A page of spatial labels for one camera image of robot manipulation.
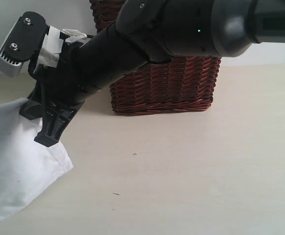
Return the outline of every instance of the wicker basket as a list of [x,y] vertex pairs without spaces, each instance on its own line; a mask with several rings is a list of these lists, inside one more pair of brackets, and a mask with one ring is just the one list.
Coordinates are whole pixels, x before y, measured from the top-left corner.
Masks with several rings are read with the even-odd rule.
[[[115,21],[125,0],[89,0],[101,31]],[[205,111],[213,102],[220,58],[175,57],[111,85],[113,110],[121,115]]]

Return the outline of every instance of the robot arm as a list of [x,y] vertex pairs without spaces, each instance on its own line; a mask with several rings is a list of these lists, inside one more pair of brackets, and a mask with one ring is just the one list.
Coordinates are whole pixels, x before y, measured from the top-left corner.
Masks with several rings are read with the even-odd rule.
[[[57,35],[56,65],[39,60]],[[285,43],[285,0],[127,0],[115,23],[88,42],[66,41],[26,12],[0,49],[0,70],[16,75],[30,60],[37,80],[20,114],[43,118],[35,141],[56,144],[84,101],[128,73],[173,56],[236,57],[253,43]]]

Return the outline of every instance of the table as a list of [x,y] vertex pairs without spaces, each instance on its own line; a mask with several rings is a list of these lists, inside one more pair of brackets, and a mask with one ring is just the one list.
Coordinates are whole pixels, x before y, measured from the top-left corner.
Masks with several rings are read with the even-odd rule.
[[[27,75],[0,75],[0,103]],[[285,65],[224,67],[207,112],[115,116],[88,100],[62,141],[75,168],[0,235],[285,234]]]

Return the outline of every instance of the white cloth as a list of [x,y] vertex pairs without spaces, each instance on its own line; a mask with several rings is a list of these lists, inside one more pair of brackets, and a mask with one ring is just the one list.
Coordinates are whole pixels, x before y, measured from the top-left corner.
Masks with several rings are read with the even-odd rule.
[[0,221],[28,206],[73,168],[61,143],[47,148],[34,142],[41,120],[19,115],[26,101],[0,105]]

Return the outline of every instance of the white wall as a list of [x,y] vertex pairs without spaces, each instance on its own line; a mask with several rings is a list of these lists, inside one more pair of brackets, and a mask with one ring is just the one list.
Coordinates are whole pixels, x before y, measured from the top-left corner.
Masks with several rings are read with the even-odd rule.
[[[88,0],[0,0],[0,45],[16,19],[36,11],[57,28],[75,28],[95,33]],[[285,64],[285,45],[254,45],[239,58],[224,58],[223,66]]]

